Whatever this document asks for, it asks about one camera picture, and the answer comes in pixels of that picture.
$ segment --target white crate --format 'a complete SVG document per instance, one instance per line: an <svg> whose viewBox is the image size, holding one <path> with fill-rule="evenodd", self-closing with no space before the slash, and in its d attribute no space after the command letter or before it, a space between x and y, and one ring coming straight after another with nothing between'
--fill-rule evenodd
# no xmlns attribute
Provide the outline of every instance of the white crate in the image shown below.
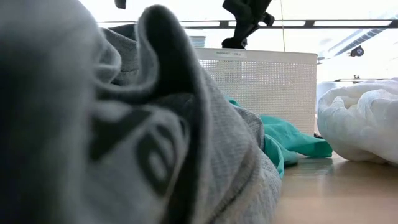
<svg viewBox="0 0 398 224"><path fill-rule="evenodd" d="M224 94L257 114L291 122L313 135L317 55L197 48L200 63Z"/></svg>

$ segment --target green towel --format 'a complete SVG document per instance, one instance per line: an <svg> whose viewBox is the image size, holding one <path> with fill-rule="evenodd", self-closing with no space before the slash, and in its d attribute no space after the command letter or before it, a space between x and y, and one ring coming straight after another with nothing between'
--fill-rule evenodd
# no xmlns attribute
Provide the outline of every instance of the green towel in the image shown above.
<svg viewBox="0 0 398 224"><path fill-rule="evenodd" d="M229 102L241 107L238 102L228 98ZM280 177L284 175L284 166L296 164L299 154L314 158L331 157L332 149L323 139L301 133L293 124L274 116L259 115L264 124L264 149L276 166Z"/></svg>

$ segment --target cable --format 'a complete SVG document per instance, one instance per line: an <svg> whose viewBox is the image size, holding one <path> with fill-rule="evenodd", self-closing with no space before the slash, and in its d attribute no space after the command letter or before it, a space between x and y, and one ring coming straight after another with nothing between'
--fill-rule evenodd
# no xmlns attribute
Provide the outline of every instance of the cable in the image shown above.
<svg viewBox="0 0 398 224"><path fill-rule="evenodd" d="M282 16L282 38L284 41L284 52L286 52L286 46L285 46L285 28L284 28L284 10L282 8L282 0L279 0L280 2L280 14Z"/></svg>

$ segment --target label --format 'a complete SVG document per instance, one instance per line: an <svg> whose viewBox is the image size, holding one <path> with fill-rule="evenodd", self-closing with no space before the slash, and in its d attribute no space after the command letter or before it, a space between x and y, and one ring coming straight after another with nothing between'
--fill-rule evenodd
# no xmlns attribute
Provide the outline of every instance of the label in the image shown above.
<svg viewBox="0 0 398 224"><path fill-rule="evenodd" d="M219 57L247 58L245 52L228 52L217 50L215 54Z"/></svg>

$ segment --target floor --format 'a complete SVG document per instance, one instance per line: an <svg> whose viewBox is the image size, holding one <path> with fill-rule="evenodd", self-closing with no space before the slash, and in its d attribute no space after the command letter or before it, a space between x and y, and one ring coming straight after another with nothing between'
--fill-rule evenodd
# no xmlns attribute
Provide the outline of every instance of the floor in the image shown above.
<svg viewBox="0 0 398 224"><path fill-rule="evenodd" d="M302 159L283 183L274 224L398 223L398 167Z"/></svg>

